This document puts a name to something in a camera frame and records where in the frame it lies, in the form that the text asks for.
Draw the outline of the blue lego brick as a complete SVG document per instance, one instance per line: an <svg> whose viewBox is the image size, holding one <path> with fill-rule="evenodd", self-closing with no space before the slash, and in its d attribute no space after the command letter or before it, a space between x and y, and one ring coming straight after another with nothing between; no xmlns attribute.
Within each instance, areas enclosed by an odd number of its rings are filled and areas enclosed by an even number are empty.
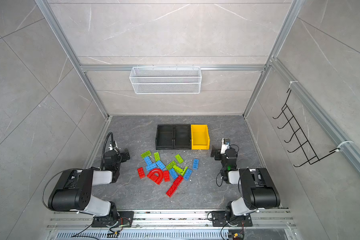
<svg viewBox="0 0 360 240"><path fill-rule="evenodd" d="M193 170L197 170L199 168L199 159L194 159L193 161Z"/></svg>
<svg viewBox="0 0 360 240"><path fill-rule="evenodd" d="M153 162L151 161L151 158L149 156L144 158L144 161L146 162L146 164L149 166L151 165Z"/></svg>
<svg viewBox="0 0 360 240"><path fill-rule="evenodd" d="M169 173L170 173L171 177L173 178L173 180L176 180L178 178L178 176L179 176L177 174L177 172L175 171L175 169L170 169Z"/></svg>
<svg viewBox="0 0 360 240"><path fill-rule="evenodd" d="M156 163L153 163L153 164L150 164L150 165L147 165L146 166L146 170L147 171L151 171L153 169L157 168L157 164Z"/></svg>
<svg viewBox="0 0 360 240"><path fill-rule="evenodd" d="M166 169L166 166L165 166L165 164L163 164L163 162L162 161L156 161L156 165L157 165L157 167L159 168L159 169L161 169L161 170L165 170Z"/></svg>
<svg viewBox="0 0 360 240"><path fill-rule="evenodd" d="M184 174L184 176L183 176L183 178L184 178L185 180L189 180L191 174L192 174L192 170L191 170L191 169L187 169L186 172L185 172L185 174Z"/></svg>

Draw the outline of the green lego brick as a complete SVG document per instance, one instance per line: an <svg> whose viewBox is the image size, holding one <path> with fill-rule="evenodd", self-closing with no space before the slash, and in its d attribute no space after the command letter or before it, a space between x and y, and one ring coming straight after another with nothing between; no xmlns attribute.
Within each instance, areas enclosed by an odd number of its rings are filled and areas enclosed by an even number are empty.
<svg viewBox="0 0 360 240"><path fill-rule="evenodd" d="M183 158L179 154L175 155L175 158L179 164L182 164L184 162Z"/></svg>
<svg viewBox="0 0 360 240"><path fill-rule="evenodd" d="M159 152L154 153L154 158L156 162L161 160Z"/></svg>
<svg viewBox="0 0 360 240"><path fill-rule="evenodd" d="M166 165L166 169L169 171L171 170L174 166L176 166L176 162L175 161L172 161L170 162L168 165Z"/></svg>
<svg viewBox="0 0 360 240"><path fill-rule="evenodd" d="M173 166L173 169L175 170L175 172L182 177L185 175L188 168L189 167L185 167L184 169L182 169L182 168L178 167L177 165Z"/></svg>
<svg viewBox="0 0 360 240"><path fill-rule="evenodd" d="M151 151L146 151L141 154L141 157L142 157L142 159L144 159L146 157L150 157L151 155L152 155Z"/></svg>

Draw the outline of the red lego brick diagonal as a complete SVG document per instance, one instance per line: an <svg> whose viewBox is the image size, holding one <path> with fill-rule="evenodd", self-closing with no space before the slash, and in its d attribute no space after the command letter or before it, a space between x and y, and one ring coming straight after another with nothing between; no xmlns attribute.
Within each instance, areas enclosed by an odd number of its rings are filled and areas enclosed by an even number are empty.
<svg viewBox="0 0 360 240"><path fill-rule="evenodd" d="M183 177L182 176L178 176L175 180L174 180L174 182L173 182L173 186L176 186L176 187L178 187L179 185L180 185L180 183L183 181Z"/></svg>
<svg viewBox="0 0 360 240"><path fill-rule="evenodd" d="M169 190L166 192L166 195L171 198L172 195L176 192L177 186L172 185Z"/></svg>

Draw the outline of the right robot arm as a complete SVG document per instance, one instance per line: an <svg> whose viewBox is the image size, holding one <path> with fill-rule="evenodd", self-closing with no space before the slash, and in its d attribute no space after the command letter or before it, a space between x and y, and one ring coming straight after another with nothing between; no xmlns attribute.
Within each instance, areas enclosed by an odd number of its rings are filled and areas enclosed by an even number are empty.
<svg viewBox="0 0 360 240"><path fill-rule="evenodd" d="M238 187L240 197L226 207L228 219L280 206L280 195L266 168L238 169L238 152L228 145L222 149L213 147L211 157L222 164L218 174L222 182Z"/></svg>

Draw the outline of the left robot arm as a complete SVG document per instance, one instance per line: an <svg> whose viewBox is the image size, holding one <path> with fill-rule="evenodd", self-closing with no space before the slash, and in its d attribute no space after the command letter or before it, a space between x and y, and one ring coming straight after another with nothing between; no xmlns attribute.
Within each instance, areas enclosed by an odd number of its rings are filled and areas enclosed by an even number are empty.
<svg viewBox="0 0 360 240"><path fill-rule="evenodd" d="M121 163L130 159L127 149L123 152L109 150L103 154L103 170L69 169L60 174L51 195L47 207L56 212L80 212L92 215L95 218L111 217L119 218L116 204L101 200L92 195L93 186L116 183L120 176Z"/></svg>

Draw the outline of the yellow plastic bin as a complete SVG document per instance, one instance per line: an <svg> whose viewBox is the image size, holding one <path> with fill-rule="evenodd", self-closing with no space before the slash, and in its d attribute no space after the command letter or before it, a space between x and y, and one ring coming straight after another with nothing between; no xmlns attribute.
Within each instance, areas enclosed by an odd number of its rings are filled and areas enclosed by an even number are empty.
<svg viewBox="0 0 360 240"><path fill-rule="evenodd" d="M210 136L207 125L191 125L192 150L209 150Z"/></svg>

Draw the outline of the red lego brick far left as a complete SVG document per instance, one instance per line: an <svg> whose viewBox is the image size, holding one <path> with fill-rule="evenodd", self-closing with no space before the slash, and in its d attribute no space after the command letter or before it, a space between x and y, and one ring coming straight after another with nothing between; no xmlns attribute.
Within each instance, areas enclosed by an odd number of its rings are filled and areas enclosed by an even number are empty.
<svg viewBox="0 0 360 240"><path fill-rule="evenodd" d="M138 168L137 171L138 171L138 174L139 174L139 178L140 178L140 179L143 179L143 178L146 177L146 174L145 174L145 172L144 172L144 168L143 168L143 167Z"/></svg>

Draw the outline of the green lego brick upright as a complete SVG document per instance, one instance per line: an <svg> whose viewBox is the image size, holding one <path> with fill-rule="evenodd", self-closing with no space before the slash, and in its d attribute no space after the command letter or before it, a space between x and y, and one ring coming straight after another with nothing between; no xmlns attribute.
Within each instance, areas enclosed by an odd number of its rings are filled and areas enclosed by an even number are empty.
<svg viewBox="0 0 360 240"><path fill-rule="evenodd" d="M154 158L156 162L161 160L159 152L154 153Z"/></svg>

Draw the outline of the red arch lego piece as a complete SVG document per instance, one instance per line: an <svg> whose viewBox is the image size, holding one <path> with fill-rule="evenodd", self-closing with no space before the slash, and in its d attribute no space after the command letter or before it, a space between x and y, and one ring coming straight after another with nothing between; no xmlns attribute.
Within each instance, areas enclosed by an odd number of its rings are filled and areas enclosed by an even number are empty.
<svg viewBox="0 0 360 240"><path fill-rule="evenodd" d="M160 185L164 179L164 172L160 169L153 169L148 173L147 177L157 185Z"/></svg>

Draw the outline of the red lego brick beside arch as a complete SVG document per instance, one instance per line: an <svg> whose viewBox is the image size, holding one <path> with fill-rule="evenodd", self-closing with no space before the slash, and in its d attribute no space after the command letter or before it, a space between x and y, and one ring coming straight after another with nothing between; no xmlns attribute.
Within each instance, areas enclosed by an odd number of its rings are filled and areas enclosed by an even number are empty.
<svg viewBox="0 0 360 240"><path fill-rule="evenodd" d="M170 173L169 173L169 171L163 171L163 175L164 175L164 181L169 182L170 181Z"/></svg>

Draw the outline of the black two-compartment tray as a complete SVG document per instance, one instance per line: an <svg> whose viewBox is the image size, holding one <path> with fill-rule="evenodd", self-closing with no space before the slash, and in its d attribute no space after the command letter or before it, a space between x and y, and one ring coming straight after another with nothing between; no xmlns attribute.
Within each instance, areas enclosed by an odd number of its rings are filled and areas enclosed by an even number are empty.
<svg viewBox="0 0 360 240"><path fill-rule="evenodd" d="M156 150L190 150L191 125L158 125Z"/></svg>

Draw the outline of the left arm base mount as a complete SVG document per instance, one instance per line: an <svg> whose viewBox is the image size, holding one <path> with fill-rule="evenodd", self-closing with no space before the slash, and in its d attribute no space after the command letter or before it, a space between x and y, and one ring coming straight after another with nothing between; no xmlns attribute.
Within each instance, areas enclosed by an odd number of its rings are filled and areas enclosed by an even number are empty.
<svg viewBox="0 0 360 240"><path fill-rule="evenodd" d="M93 228L111 228L130 226L134 219L134 211L119 211L116 216L94 217Z"/></svg>

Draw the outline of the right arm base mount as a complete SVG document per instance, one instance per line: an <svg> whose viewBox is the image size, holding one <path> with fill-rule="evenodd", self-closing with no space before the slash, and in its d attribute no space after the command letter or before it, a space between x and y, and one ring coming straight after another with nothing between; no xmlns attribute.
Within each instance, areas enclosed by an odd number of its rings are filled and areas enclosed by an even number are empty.
<svg viewBox="0 0 360 240"><path fill-rule="evenodd" d="M250 215L234 216L226 211L211 211L207 213L207 220L211 221L214 227L252 227L253 223Z"/></svg>

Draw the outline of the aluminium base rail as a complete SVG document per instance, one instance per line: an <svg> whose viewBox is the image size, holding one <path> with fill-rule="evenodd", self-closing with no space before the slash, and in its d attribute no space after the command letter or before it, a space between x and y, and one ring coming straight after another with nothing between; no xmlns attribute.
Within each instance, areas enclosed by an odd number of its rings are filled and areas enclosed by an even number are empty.
<svg viewBox="0 0 360 240"><path fill-rule="evenodd" d="M228 222L221 209L122 210L129 220L96 228L84 214L53 213L43 240L299 240L289 209L259 210Z"/></svg>

